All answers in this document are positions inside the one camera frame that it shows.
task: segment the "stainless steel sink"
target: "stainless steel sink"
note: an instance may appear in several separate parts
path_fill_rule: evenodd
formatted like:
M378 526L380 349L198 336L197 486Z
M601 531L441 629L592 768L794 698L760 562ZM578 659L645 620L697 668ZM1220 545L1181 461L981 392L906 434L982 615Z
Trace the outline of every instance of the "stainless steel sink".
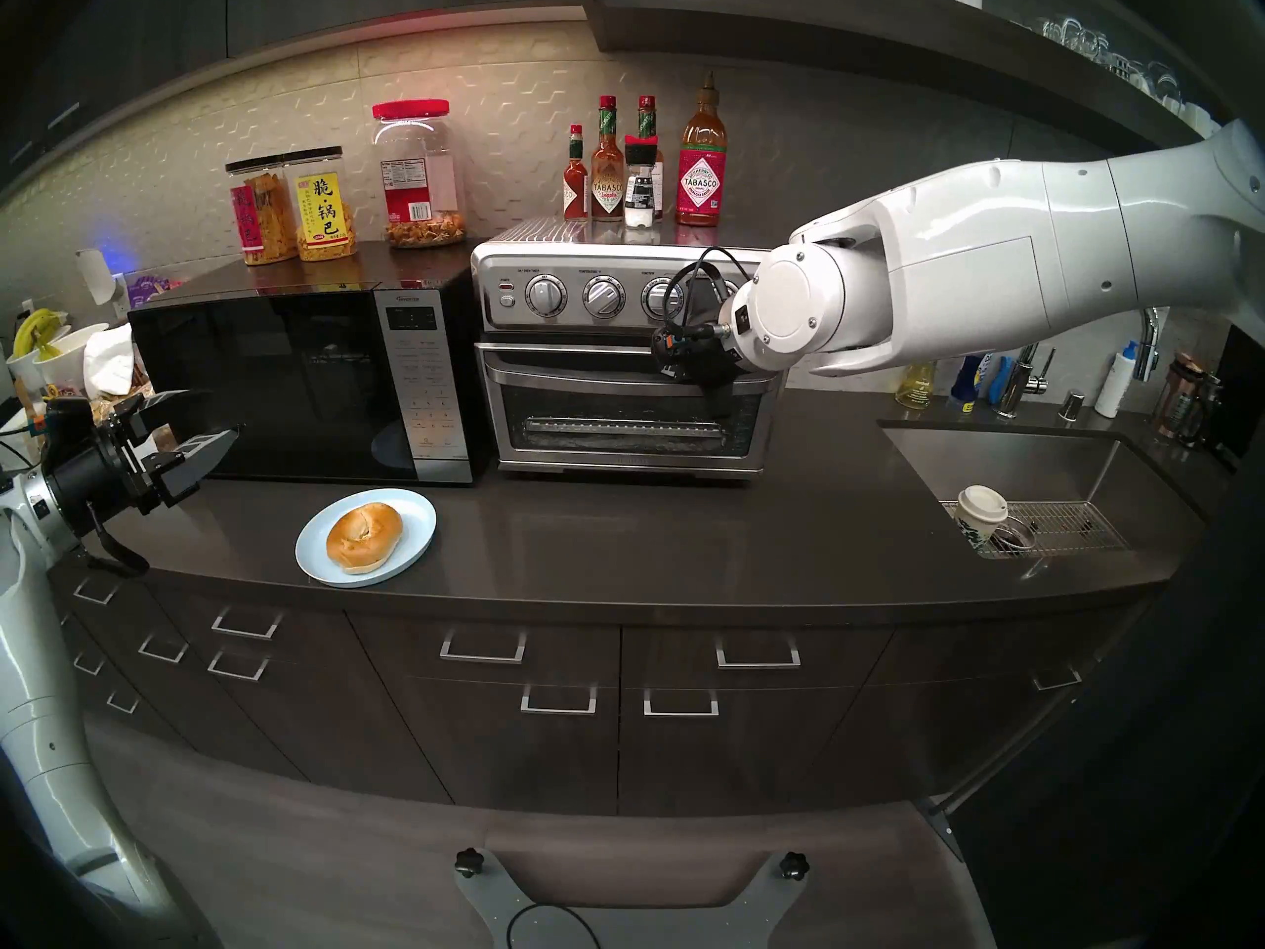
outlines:
M980 483L1004 496L1012 516L1031 530L1031 547L999 542L985 545L983 557L1184 552L1203 530L1194 510L1121 439L917 426L883 430L950 514L958 493Z

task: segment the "oven knob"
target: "oven knob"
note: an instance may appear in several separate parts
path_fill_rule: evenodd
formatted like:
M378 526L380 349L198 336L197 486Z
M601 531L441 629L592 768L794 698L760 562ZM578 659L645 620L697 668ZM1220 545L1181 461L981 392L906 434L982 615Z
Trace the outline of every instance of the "oven knob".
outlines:
M624 307L624 286L610 275L598 275L584 286L584 309L595 319L610 319Z
M567 306L567 286L553 275L538 275L528 282L528 307L536 315L558 315Z
M653 278L641 290L641 307L651 319L663 319L663 295L668 291L668 282L672 278ZM679 285L672 286L672 297L668 299L668 309L672 315L681 311L682 291Z

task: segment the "white tile wall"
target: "white tile wall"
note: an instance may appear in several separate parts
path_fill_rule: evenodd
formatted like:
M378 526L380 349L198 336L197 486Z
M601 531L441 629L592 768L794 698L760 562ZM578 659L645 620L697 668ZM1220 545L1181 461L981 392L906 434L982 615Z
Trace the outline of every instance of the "white tile wall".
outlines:
M25 297L100 315L75 266L101 248L116 271L188 277L233 257L237 237L224 163L340 144L357 230L383 229L369 108L397 97L448 97L464 147L472 229L490 235L560 202L572 121L596 144L601 94L620 99L620 134L635 130L636 96L658 97L672 143L715 70L730 132L726 216L767 225L770 244L825 211L949 166L997 156L1102 158L1095 147L998 109L911 85L772 63L598 52L584 23L524 23L420 33L304 54L225 77L97 135L0 205L0 316ZM1135 319L1113 318L1054 340L1051 399L1097 391ZM1225 329L1174 316L1173 347L1219 352ZM951 381L956 362L941 367ZM826 386L894 387L879 373ZM803 367L793 385L816 385ZM1127 399L1146 407L1154 388Z

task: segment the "red cap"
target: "red cap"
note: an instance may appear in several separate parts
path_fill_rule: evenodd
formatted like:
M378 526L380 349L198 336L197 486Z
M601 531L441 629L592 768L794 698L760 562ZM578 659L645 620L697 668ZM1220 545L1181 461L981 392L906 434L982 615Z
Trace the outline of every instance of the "red cap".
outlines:
M373 106L373 118L391 121L400 118L440 118L448 114L443 97L414 97L406 101L382 101Z

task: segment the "tabasco bottle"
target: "tabasco bottle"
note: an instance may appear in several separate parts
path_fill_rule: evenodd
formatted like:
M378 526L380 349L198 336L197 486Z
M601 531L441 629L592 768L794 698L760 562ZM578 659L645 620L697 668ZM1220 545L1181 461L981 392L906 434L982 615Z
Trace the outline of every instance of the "tabasco bottle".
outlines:
M698 110L681 133L681 163L677 166L677 223L715 226L720 220L725 191L725 151L729 137L716 114L720 92L711 71L698 89Z
M641 95L636 102L636 134L640 139L653 139L659 137L655 128L658 119L654 114L654 95ZM663 149L655 149L654 173L650 176L654 183L654 219L663 220Z
M584 128L571 127L571 146L567 153L571 162L562 173L562 216L563 220L584 220L588 218L588 170L584 168Z
M593 170L593 220L624 219L624 153L615 143L615 95L602 95Z

